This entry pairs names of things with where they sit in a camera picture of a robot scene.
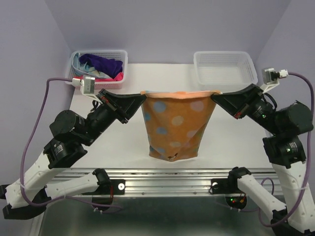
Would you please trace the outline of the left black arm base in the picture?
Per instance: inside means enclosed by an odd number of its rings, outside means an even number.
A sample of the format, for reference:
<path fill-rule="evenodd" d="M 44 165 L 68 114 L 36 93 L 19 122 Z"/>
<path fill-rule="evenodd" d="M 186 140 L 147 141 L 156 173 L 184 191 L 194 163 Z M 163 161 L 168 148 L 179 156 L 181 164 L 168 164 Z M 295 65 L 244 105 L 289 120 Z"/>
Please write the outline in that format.
<path fill-rule="evenodd" d="M 92 207 L 94 211 L 100 213 L 108 213 L 110 210 L 120 210 L 114 207 L 114 197 L 125 194 L 125 180 L 124 179 L 113 179 L 110 185 L 105 187 L 99 187 L 95 192 L 92 193 Z"/>

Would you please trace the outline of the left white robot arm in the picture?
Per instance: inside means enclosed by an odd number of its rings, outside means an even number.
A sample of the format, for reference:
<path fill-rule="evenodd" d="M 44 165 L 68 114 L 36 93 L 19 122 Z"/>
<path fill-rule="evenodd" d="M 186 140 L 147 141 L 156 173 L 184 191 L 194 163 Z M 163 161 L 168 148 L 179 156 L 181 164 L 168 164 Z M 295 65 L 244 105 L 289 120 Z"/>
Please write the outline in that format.
<path fill-rule="evenodd" d="M 55 201 L 74 199 L 76 195 L 110 195 L 118 188 L 104 169 L 98 168 L 83 177 L 50 184 L 56 175 L 69 169 L 88 152 L 96 139 L 115 121 L 122 124 L 137 112 L 146 100 L 144 94 L 114 94 L 102 89 L 94 97 L 86 118 L 71 110 L 60 112 L 50 124 L 52 140 L 35 163 L 22 171 L 12 184 L 1 185 L 0 197 L 7 201 L 5 219 L 28 220 L 43 213 Z"/>

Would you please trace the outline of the orange dotted towel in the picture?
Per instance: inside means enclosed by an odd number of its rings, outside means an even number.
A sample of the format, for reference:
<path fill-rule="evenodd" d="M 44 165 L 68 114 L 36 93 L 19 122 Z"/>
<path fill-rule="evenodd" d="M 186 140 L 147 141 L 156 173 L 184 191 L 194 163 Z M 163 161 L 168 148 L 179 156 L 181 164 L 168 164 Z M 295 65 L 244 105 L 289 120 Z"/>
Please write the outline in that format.
<path fill-rule="evenodd" d="M 175 162 L 198 156 L 200 143 L 216 107 L 211 95 L 220 91 L 142 91 L 141 106 L 149 156 Z"/>

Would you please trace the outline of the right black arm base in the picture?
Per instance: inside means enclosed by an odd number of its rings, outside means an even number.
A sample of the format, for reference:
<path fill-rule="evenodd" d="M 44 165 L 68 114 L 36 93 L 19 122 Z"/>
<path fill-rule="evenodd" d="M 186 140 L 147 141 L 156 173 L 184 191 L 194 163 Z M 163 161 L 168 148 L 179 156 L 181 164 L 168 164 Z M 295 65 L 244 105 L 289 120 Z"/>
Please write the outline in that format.
<path fill-rule="evenodd" d="M 208 191 L 212 195 L 224 195 L 225 207 L 231 209 L 243 210 L 247 205 L 247 195 L 230 184 L 226 178 L 213 178 Z"/>

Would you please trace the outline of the light blue dotted towel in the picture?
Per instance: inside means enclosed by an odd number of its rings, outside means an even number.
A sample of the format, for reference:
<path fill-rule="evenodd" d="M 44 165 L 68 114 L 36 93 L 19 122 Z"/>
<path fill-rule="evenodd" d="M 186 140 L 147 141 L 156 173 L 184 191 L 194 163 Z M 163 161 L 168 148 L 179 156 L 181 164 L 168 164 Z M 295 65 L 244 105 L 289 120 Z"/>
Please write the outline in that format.
<path fill-rule="evenodd" d="M 93 66 L 89 66 L 87 63 L 81 63 L 79 61 L 80 56 L 80 53 L 74 53 L 71 62 L 72 68 L 78 75 L 90 75 L 98 79 L 110 78 L 107 74 L 97 71 Z"/>

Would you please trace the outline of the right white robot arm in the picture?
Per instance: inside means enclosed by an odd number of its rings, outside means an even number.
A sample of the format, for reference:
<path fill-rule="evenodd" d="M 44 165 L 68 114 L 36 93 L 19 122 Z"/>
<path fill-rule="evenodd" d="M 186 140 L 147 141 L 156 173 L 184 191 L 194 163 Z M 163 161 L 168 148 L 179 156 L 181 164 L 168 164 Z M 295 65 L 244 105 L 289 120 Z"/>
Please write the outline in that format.
<path fill-rule="evenodd" d="M 244 167 L 233 168 L 226 178 L 211 181 L 211 194 L 250 197 L 269 220 L 277 236 L 312 236 L 315 233 L 315 203 L 306 180 L 307 154 L 299 135 L 311 132 L 311 110 L 301 102 L 278 110 L 274 98 L 260 87 L 214 94 L 211 99 L 236 119 L 249 117 L 269 132 L 263 147 L 283 192 L 284 202 L 268 192 Z"/>

